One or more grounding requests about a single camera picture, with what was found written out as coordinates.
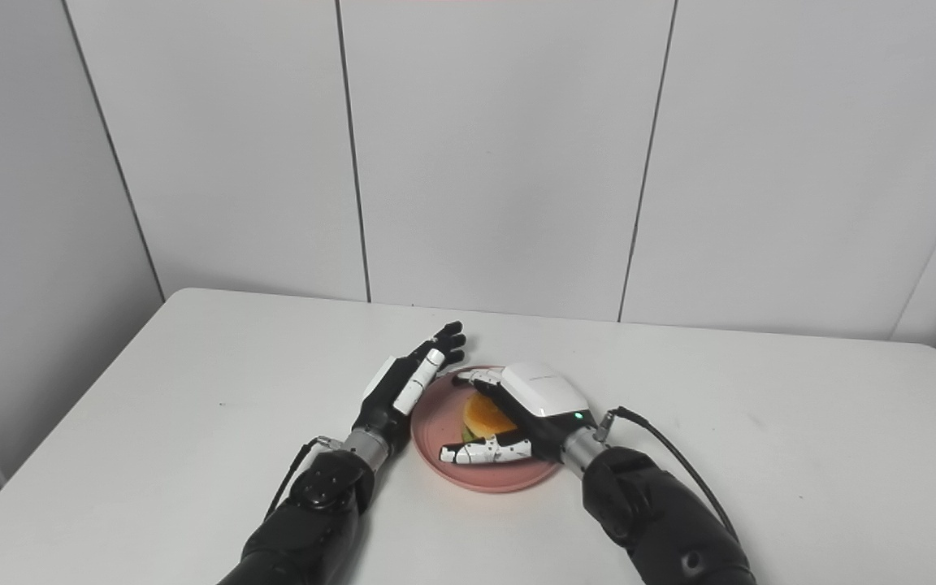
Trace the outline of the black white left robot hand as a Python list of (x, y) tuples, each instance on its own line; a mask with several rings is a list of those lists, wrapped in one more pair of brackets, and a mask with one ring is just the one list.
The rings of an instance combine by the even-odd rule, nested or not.
[(368, 384), (353, 433), (374, 438), (391, 457), (408, 444), (411, 414), (424, 390), (446, 367), (463, 362), (463, 323), (446, 323), (434, 336), (402, 357), (390, 357)]

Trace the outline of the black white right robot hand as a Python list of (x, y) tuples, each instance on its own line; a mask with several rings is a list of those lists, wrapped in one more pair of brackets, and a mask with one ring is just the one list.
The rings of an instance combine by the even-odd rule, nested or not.
[(520, 362), (509, 366), (458, 371), (454, 385), (471, 386), (487, 397), (515, 429), (440, 448), (449, 464), (477, 466), (524, 462), (562, 464), (583, 475), (606, 450), (597, 438), (598, 423), (586, 397), (565, 377), (545, 364)]

